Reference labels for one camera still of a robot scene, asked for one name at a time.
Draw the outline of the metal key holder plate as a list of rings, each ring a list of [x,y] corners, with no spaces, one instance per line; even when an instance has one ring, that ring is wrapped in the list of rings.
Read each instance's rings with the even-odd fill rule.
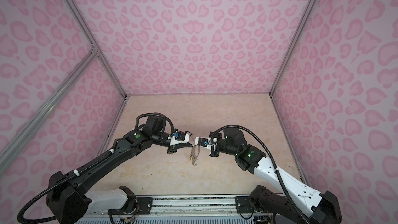
[[[193,166],[197,166],[197,159],[200,154],[200,147],[198,145],[193,145],[190,151],[190,160]]]

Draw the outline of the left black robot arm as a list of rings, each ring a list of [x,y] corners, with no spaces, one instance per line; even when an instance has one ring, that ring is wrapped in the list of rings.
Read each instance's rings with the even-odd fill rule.
[[[87,164],[62,174],[51,176],[49,186],[54,189],[46,196],[46,204],[61,224],[74,224],[83,216],[108,211],[111,215],[136,214],[136,195],[126,186],[116,190],[93,192],[91,188],[104,176],[124,162],[139,155],[152,145],[167,148],[168,154],[179,148],[191,148],[191,132],[176,129],[160,113],[142,114],[136,118],[135,127],[113,146]]]

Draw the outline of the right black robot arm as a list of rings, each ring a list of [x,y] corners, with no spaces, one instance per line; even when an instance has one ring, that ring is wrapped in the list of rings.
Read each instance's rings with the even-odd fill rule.
[[[296,179],[279,167],[265,143],[251,130],[226,125],[210,132],[210,156],[233,155],[236,164],[282,192],[257,186],[249,195],[254,212],[270,211],[296,224],[340,224],[343,220],[339,201],[330,191],[324,193]]]

